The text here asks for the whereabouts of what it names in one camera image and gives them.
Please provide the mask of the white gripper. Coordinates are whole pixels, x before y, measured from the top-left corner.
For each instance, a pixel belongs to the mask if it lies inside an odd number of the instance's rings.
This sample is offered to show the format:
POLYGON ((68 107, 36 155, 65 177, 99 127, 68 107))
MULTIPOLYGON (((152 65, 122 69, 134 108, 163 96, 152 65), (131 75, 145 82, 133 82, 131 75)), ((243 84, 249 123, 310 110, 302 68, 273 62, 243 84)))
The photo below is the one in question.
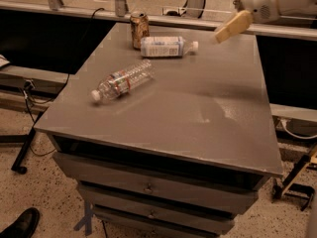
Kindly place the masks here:
POLYGON ((233 13, 229 19, 215 29, 212 36, 214 44, 220 44, 245 32, 253 21, 263 24, 280 18, 277 0, 240 0, 240 4, 244 10, 233 13))

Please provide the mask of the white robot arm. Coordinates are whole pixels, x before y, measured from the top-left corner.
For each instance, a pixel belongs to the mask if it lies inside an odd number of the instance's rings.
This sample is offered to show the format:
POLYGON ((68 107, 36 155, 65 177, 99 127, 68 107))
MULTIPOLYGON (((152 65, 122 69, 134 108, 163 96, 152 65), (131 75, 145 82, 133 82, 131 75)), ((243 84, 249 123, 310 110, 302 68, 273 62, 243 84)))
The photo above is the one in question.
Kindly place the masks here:
POLYGON ((315 15, 316 3, 317 0, 234 0, 236 12, 215 29, 212 41, 225 42, 253 23, 270 23, 292 14, 315 15))

